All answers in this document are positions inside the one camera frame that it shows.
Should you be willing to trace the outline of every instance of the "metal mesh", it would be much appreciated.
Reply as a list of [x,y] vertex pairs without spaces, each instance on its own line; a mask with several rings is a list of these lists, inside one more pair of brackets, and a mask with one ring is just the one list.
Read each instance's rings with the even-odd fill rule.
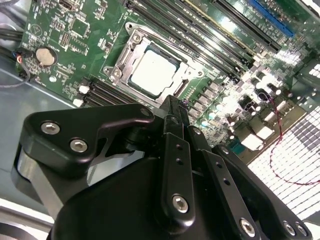
[[[301,186],[279,179],[270,169],[269,147],[249,168],[302,220],[320,211],[320,184]],[[320,178],[320,106],[283,136],[272,157],[275,172],[290,182]]]

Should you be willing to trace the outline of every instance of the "green circuit board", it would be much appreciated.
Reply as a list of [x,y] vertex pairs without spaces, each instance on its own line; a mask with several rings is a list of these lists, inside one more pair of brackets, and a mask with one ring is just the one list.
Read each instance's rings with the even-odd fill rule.
[[[235,126],[252,118],[238,104],[244,95],[259,103],[252,77],[263,72],[272,76],[270,83],[288,87],[311,53],[318,53],[320,39],[316,30],[320,23],[294,0],[256,1],[292,32],[293,36],[289,36],[250,1],[217,2],[32,1],[21,47],[33,52],[50,48],[56,54],[56,62],[44,67],[36,57],[24,61],[37,83],[67,101],[80,98],[79,88],[85,78],[109,84],[138,102],[156,107],[159,102],[153,104],[154,99],[150,98],[144,101],[135,94],[137,91],[116,84],[105,71],[119,62],[131,37],[132,31],[126,26],[148,29],[148,38],[152,37],[153,45],[170,56],[168,59],[179,60],[180,66],[187,63],[181,59],[193,60],[193,65],[188,61],[187,69],[192,72],[181,75],[186,81],[175,91],[176,97],[189,102],[191,123],[205,132],[209,142],[220,143],[226,140],[229,128],[226,116],[237,119]],[[213,92],[210,96],[204,94],[208,88]],[[222,101],[225,96],[232,104]],[[215,109],[216,103],[222,103],[224,108]],[[216,117],[208,117],[209,110]],[[206,126],[202,125],[203,119],[207,119]]]

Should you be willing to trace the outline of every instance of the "silver screw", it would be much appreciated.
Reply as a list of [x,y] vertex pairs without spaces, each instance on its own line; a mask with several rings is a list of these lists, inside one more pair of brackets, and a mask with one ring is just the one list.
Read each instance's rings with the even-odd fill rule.
[[225,154],[229,154],[228,149],[226,149],[224,146],[221,147],[222,152],[224,152]]
[[296,235],[296,232],[295,232],[294,228],[289,223],[287,223],[286,221],[283,221],[283,225],[285,227],[285,230],[288,233],[290,233],[292,236]]
[[136,34],[133,35],[132,39],[133,39],[133,41],[135,43],[139,43],[141,41],[141,37],[139,35],[136,35]]
[[55,135],[60,132],[60,127],[54,122],[45,122],[41,125],[41,130],[45,134]]
[[250,222],[248,222],[248,220],[242,218],[240,220],[240,225],[241,225],[243,231],[245,231],[245,233],[249,237],[253,238],[256,235],[256,231],[255,231],[254,227],[251,225]]
[[150,116],[150,113],[147,111],[147,109],[145,109],[145,108],[141,108],[141,113],[143,114],[143,115],[145,115],[145,116],[147,116],[147,117],[149,117]]
[[116,69],[113,72],[113,76],[115,76],[116,78],[119,78],[122,74],[122,71],[120,69]]
[[83,153],[88,149],[88,145],[81,139],[75,139],[70,142],[70,148],[77,153]]
[[307,232],[306,232],[306,230],[305,230],[299,223],[296,223],[295,225],[296,225],[296,227],[298,228],[298,230],[299,230],[304,236],[307,236],[307,235],[308,235]]
[[198,134],[198,135],[201,134],[200,129],[198,129],[198,128],[196,128],[196,127],[193,128],[193,131],[194,131],[196,134]]
[[178,212],[185,214],[188,211],[188,203],[182,196],[174,196],[172,198],[172,203],[175,209],[178,210]]
[[172,116],[171,117],[172,122],[174,122],[175,124],[179,124],[179,121],[176,117]]

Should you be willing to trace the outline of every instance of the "cpu socket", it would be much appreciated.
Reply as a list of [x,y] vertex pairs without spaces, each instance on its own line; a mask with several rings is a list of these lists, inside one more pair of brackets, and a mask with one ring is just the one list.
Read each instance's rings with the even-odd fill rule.
[[181,92],[187,85],[189,68],[179,55],[135,29],[114,67],[104,73],[114,85],[159,107],[168,95]]

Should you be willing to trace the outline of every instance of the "ram slot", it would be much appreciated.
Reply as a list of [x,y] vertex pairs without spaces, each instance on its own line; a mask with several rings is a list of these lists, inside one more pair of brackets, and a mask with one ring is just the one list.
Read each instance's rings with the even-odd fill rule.
[[176,42],[176,43],[181,43],[182,45],[185,45],[187,48],[189,48],[191,51],[193,51],[197,56],[202,57],[207,64],[205,64],[206,67],[209,67],[211,70],[212,67],[214,67],[216,70],[219,70],[220,72],[226,74],[227,76],[230,76],[231,78],[239,77],[239,73],[235,71],[234,69],[226,68],[224,65],[221,63],[217,62],[215,59],[212,59],[211,56],[203,54],[201,49],[197,49],[192,43],[190,43],[188,40],[185,40],[180,36],[178,33],[176,33],[174,30],[172,30],[170,27],[167,27],[165,24],[162,24],[160,21],[158,21],[152,14],[150,14],[148,11],[146,11],[143,7],[138,5],[137,3],[130,1],[128,4],[128,7],[132,10],[134,10],[136,13],[140,14],[143,16],[146,20],[150,21],[153,23],[155,26],[158,28],[162,29],[164,32],[167,32],[167,34],[171,35],[171,38]]
[[83,99],[92,107],[137,103],[130,96],[103,82],[91,83],[90,91]]
[[236,62],[240,62],[241,64],[245,64],[245,65],[250,65],[251,64],[251,60],[252,58],[247,56],[247,58],[245,58],[245,53],[243,55],[239,54],[239,52],[243,52],[244,50],[241,49],[240,47],[236,46],[235,48],[237,49],[234,50],[234,48],[232,48],[230,45],[228,45],[227,43],[225,43],[224,41],[220,40],[216,35],[214,35],[211,31],[208,31],[207,29],[205,29],[204,26],[207,25],[206,22],[204,22],[203,20],[201,20],[200,18],[198,18],[195,14],[193,14],[192,12],[185,13],[183,12],[183,10],[187,10],[186,6],[183,5],[180,1],[167,1],[167,0],[161,0],[161,3],[166,5],[167,7],[170,8],[170,11],[172,12],[172,16],[176,18],[176,21],[179,21],[178,19],[182,19],[185,23],[188,24],[188,30],[192,31],[192,28],[195,29],[199,34],[201,34],[202,36],[204,36],[205,38],[207,38],[208,40],[210,40],[211,42],[214,42],[220,49],[222,49],[224,51],[224,54],[230,58],[233,59]]
[[228,66],[230,69],[234,69],[237,72],[240,71],[240,68],[243,69],[243,67],[232,62],[230,59],[228,59],[227,56],[223,55],[217,49],[211,47],[210,45],[202,44],[203,40],[201,38],[199,38],[198,35],[196,35],[192,31],[188,31],[188,29],[186,29],[186,26],[184,26],[178,20],[173,19],[173,16],[168,14],[163,8],[153,4],[149,0],[140,0],[140,2],[144,3],[149,9],[155,11],[157,14],[162,16],[164,19],[170,21],[170,23],[174,26],[174,29],[177,33],[179,33],[179,32],[184,33],[186,35],[185,39],[187,39],[189,41],[193,41],[192,44],[193,43],[198,44],[198,48],[199,49],[202,48],[202,49],[200,49],[201,51],[207,50],[211,54],[211,55],[208,55],[208,57],[216,58],[215,60],[217,62],[219,62],[221,65],[223,65],[225,67]]
[[195,20],[198,21],[198,19],[202,19],[202,22],[206,23],[206,25],[203,25],[203,26],[206,27],[207,31],[214,30],[215,32],[214,34],[218,34],[217,37],[221,37],[228,40],[227,44],[231,48],[233,49],[239,48],[245,51],[246,54],[249,55],[250,57],[256,55],[256,52],[254,52],[249,46],[244,44],[240,39],[232,35],[230,32],[228,32],[224,28],[221,28],[221,26],[213,18],[211,18],[209,15],[203,12],[200,8],[198,8],[196,5],[190,2],[190,0],[184,0],[183,3],[182,2],[179,3],[179,0],[177,0],[175,1],[175,3],[179,7],[187,9],[188,14],[192,13],[194,16],[198,16],[198,18],[197,17],[194,18]]
[[271,37],[266,35],[260,28],[254,25],[225,0],[212,0],[212,4],[231,21],[254,37],[254,39],[266,49],[273,53],[277,53],[281,50],[281,46],[278,43],[273,41]]

